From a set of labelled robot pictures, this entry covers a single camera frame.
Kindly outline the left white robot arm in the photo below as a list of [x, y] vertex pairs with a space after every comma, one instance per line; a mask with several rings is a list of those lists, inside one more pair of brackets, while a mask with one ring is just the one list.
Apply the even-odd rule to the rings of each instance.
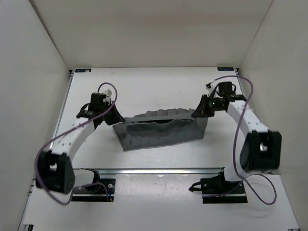
[[110, 90], [92, 93], [72, 128], [58, 136], [51, 148], [39, 151], [35, 160], [37, 187], [62, 194], [72, 191], [76, 183], [72, 160], [86, 138], [103, 122], [111, 126], [124, 121], [111, 95]]

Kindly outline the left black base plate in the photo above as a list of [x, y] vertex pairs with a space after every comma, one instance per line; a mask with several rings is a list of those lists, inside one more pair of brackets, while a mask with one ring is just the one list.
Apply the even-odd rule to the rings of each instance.
[[115, 199], [116, 179], [100, 178], [102, 185], [94, 185], [73, 190], [72, 202], [107, 202], [112, 203]]

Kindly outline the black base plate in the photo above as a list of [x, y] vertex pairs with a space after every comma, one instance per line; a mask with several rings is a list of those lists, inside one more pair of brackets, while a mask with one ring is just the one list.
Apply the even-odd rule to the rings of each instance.
[[72, 202], [107, 202], [112, 203], [115, 199], [116, 179], [100, 178], [102, 185], [94, 185], [73, 190]]
[[246, 204], [244, 184], [225, 181], [224, 177], [201, 178], [203, 204]]

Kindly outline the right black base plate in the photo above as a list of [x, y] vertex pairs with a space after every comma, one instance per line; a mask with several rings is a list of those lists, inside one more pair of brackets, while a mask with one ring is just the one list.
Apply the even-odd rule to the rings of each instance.
[[244, 184], [225, 181], [224, 177], [201, 178], [203, 204], [246, 204]]

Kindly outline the grey pleated skirt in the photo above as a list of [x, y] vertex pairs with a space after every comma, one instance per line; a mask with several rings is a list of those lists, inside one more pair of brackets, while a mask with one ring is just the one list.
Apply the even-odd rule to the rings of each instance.
[[207, 118], [193, 118], [193, 109], [173, 108], [126, 117], [113, 125], [123, 151], [157, 148], [202, 140]]

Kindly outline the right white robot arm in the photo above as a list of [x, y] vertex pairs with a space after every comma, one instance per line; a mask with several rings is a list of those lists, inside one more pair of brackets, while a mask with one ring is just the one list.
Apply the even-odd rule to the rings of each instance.
[[212, 82], [206, 85], [207, 94], [201, 97], [194, 118], [210, 118], [215, 112], [225, 111], [236, 122], [235, 136], [242, 132], [245, 141], [240, 154], [234, 147], [231, 167], [223, 169], [216, 180], [218, 191], [225, 193], [233, 187], [233, 181], [241, 181], [262, 171], [277, 170], [280, 166], [282, 136], [264, 125], [248, 106], [248, 98], [236, 94], [236, 86], [230, 82]]

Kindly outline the right blue corner label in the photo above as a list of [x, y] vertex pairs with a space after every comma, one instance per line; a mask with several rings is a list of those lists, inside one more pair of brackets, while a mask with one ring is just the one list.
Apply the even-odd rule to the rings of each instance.
[[233, 67], [217, 67], [218, 71], [234, 71]]

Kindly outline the left blue corner label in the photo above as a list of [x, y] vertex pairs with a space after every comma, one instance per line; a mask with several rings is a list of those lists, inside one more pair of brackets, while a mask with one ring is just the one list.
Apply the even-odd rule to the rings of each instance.
[[91, 68], [78, 68], [75, 69], [75, 73], [89, 73], [91, 72]]

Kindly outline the blue corner label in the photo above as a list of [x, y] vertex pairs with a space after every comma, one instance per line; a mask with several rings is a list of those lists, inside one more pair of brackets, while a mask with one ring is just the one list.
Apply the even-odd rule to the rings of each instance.
[[234, 71], [233, 67], [217, 67], [218, 71]]
[[89, 73], [91, 72], [91, 68], [78, 68], [75, 69], [75, 73]]

